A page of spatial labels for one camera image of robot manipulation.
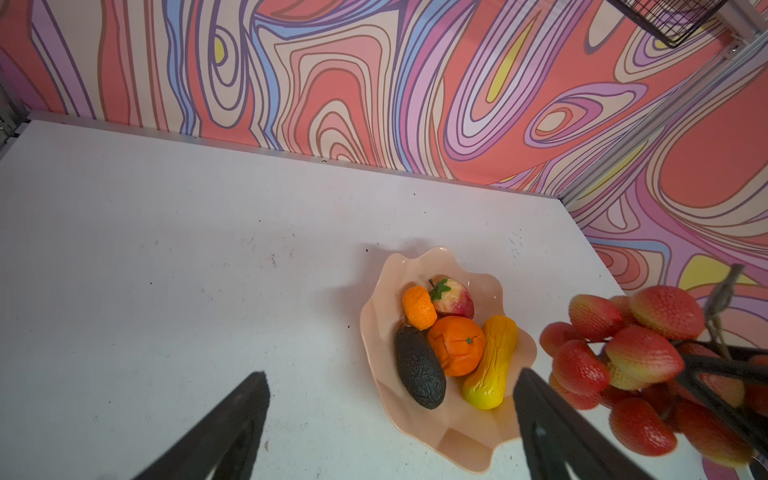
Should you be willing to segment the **large fake orange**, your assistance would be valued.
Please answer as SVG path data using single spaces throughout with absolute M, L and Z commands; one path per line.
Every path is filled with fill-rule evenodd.
M 440 318 L 428 331 L 427 340 L 447 377 L 463 377 L 479 365 L 486 346 L 482 328 L 472 319 Z

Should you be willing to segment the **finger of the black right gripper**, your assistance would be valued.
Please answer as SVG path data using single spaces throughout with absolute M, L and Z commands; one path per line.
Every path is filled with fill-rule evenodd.
M 677 381 L 688 389 L 695 398 L 722 420 L 735 433 L 746 440 L 757 452 L 767 455 L 767 432 L 758 426 L 759 418 L 748 413 L 740 413 L 735 407 L 717 396 L 702 380 L 699 374 L 714 374 L 748 383 L 767 384 L 766 368 L 691 368 L 677 377 Z
M 766 384 L 767 366 L 750 363 L 753 357 L 767 354 L 766 350 L 728 346 L 733 359 L 724 358 L 708 343 L 686 341 L 676 346 L 684 361 L 683 370 L 674 377 L 676 382 L 683 378 L 697 378 L 701 374 L 712 374 L 730 379 L 743 380 L 748 384 Z

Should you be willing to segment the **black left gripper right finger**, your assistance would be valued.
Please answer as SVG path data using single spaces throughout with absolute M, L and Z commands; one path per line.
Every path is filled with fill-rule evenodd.
M 531 478 L 650 477 L 532 369 L 521 370 L 513 389 L 513 400 Z

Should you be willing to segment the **red fake strawberry bunch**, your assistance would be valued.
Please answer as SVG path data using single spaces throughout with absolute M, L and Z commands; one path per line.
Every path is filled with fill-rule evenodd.
M 611 299 L 580 294 L 569 303 L 566 322 L 547 325 L 539 344 L 553 360 L 550 385 L 572 407 L 604 404 L 609 426 L 628 450 L 658 457 L 684 436 L 703 458 L 725 467 L 766 467 L 757 452 L 713 411 L 674 380 L 684 367 L 676 346 L 708 343 L 733 359 L 721 316 L 729 309 L 744 270 L 731 265 L 704 304 L 687 291 L 659 285 Z M 701 374 L 717 396 L 740 413 L 759 418 L 767 432 L 767 384 L 748 384 Z

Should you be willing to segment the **dark fake avocado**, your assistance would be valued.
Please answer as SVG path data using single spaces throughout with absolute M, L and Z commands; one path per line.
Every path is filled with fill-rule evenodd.
M 397 371 L 408 394 L 422 407 L 439 407 L 447 389 L 447 380 L 437 355 L 426 335 L 403 324 L 394 336 Z

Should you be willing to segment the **yellow fake squash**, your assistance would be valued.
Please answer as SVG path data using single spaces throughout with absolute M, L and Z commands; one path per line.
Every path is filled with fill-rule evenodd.
M 478 367 L 464 380 L 462 395 L 480 410 L 499 407 L 506 392 L 508 372 L 516 352 L 519 330 L 514 320 L 496 315 L 484 326 L 486 346 Z

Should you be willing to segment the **small fake orange mandarin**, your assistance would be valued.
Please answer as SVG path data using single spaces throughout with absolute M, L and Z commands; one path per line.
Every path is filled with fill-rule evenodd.
M 425 287 L 410 287 L 402 297 L 402 306 L 408 322 L 419 331 L 431 328 L 438 319 L 429 292 Z

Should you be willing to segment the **red fake apple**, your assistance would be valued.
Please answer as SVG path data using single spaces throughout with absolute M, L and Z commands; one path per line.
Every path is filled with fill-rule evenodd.
M 446 277 L 430 280 L 429 296 L 439 318 L 458 316 L 473 319 L 474 302 L 468 288 L 457 280 Z

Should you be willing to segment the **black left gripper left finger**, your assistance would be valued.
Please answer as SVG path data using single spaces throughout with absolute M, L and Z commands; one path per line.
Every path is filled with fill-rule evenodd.
M 263 372 L 248 375 L 139 479 L 249 479 L 256 463 L 270 390 Z

